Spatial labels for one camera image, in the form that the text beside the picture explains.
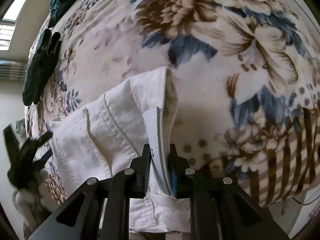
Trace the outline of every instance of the floral bedspread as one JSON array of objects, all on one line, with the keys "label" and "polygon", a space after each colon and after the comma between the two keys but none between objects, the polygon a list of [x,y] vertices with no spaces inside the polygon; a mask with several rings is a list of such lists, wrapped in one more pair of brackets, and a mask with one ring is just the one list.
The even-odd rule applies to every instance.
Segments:
[{"label": "floral bedspread", "polygon": [[[284,0],[78,0],[53,29],[60,60],[26,109],[28,135],[168,65],[180,101],[170,140],[190,166],[231,177],[261,206],[298,194],[320,171],[320,35],[304,17]],[[54,163],[48,184],[63,201]]]}]

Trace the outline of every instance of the striped pattern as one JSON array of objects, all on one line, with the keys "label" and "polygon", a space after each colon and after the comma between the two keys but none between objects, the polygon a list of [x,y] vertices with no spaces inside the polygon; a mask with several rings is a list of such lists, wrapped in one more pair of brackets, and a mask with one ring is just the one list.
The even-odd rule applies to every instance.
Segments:
[{"label": "striped pattern", "polygon": [[0,25],[0,50],[8,50],[15,26]]},{"label": "striped pattern", "polygon": [[0,78],[7,80],[24,80],[27,64],[0,60]]},{"label": "striped pattern", "polygon": [[318,109],[303,109],[300,131],[291,129],[282,152],[268,151],[265,169],[251,172],[241,184],[260,206],[285,200],[307,189],[320,172],[320,117]]},{"label": "striped pattern", "polygon": [[68,198],[58,174],[49,174],[44,184],[48,187],[50,195],[59,205]]}]

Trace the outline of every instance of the dark green glove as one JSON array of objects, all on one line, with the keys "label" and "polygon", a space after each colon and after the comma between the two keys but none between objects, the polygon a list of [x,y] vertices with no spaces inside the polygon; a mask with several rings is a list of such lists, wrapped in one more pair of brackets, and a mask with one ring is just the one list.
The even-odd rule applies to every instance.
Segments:
[{"label": "dark green glove", "polygon": [[30,106],[32,102],[36,105],[40,100],[59,60],[60,38],[61,34],[58,32],[51,36],[49,29],[45,29],[41,34],[23,84],[22,100],[25,106]]},{"label": "dark green glove", "polygon": [[36,156],[38,148],[52,137],[52,133],[46,132],[38,140],[28,138],[21,149],[19,149],[19,143],[11,126],[6,127],[3,132],[4,143],[11,163],[7,173],[8,179],[17,189],[28,188],[30,182],[36,181],[34,173],[42,170],[48,161],[47,156],[35,162],[33,159]]}]

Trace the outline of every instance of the fabric fold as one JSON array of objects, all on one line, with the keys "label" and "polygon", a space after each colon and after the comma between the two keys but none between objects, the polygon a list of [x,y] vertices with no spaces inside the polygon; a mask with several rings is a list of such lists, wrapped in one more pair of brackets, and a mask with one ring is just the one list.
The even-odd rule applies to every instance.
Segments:
[{"label": "fabric fold", "polygon": [[[161,113],[161,125],[154,127],[161,134],[158,145],[164,158],[160,165],[170,182],[166,158],[177,104],[173,74],[161,67],[132,76],[62,121],[54,120],[52,150],[67,194],[89,177],[107,179],[128,168],[149,143],[143,114],[156,108]],[[147,197],[130,200],[129,227],[136,232],[189,232],[189,217],[188,200],[165,194],[152,167]]]}]

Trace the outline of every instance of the white wall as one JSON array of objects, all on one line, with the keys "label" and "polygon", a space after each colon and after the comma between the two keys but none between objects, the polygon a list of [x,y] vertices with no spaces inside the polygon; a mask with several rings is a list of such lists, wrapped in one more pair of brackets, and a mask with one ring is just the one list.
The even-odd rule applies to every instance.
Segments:
[{"label": "white wall", "polygon": [[[320,185],[309,190],[307,192],[306,198],[303,202],[310,203],[310,202],[314,201],[319,195],[320,195]],[[306,225],[306,223],[310,220],[310,217],[309,217],[310,213],[314,209],[317,209],[319,207],[319,203],[320,203],[320,200],[318,199],[315,202],[313,202],[312,204],[302,207],[300,214],[299,214],[299,217],[298,217],[297,221],[295,222],[295,224],[289,234],[290,238],[293,238]]]},{"label": "white wall", "polygon": [[13,188],[7,178],[10,168],[9,158],[4,146],[3,129],[9,124],[24,118],[21,82],[0,80],[0,202],[19,239],[23,238],[23,217],[12,203]]}]

